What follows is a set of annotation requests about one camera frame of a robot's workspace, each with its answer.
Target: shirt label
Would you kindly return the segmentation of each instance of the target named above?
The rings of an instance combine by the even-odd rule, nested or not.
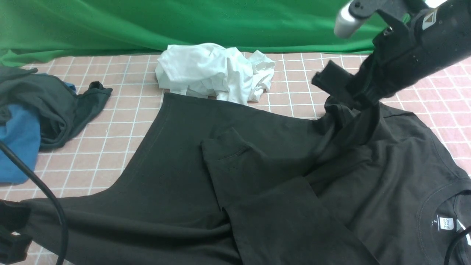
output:
[[[453,218],[440,217],[440,229],[453,230],[455,228],[455,222]]]

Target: neckline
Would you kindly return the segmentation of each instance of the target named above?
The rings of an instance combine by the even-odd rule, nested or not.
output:
[[[441,264],[445,257],[438,253],[430,221],[442,203],[463,191],[471,191],[471,179],[459,179],[435,190],[427,197],[417,214],[417,232],[422,251],[429,264]]]

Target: black clamp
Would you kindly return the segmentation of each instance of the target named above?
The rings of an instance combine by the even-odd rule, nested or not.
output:
[[[9,265],[26,259],[32,237],[12,232],[26,226],[30,213],[29,207],[0,199],[0,263]]]

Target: green backdrop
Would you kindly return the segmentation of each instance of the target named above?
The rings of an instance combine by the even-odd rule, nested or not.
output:
[[[214,42],[241,51],[369,51],[375,17],[350,40],[334,36],[345,0],[3,0],[0,64],[60,56],[165,50]]]

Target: pink tiled surface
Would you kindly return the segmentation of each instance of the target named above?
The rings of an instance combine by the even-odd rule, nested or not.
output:
[[[310,84],[328,60],[354,73],[365,56],[318,53],[269,54],[276,61],[271,93],[254,108],[317,119],[327,94]],[[36,174],[58,197],[94,194],[112,185],[142,141],[162,103],[155,67],[158,55],[58,58],[29,65],[73,83],[83,93],[92,81],[114,89],[105,110],[61,149],[40,153]],[[415,112],[471,173],[471,59],[421,80],[385,104]],[[44,197],[28,181],[0,186],[0,198],[19,201]],[[53,265],[56,256],[33,244],[23,265]]]

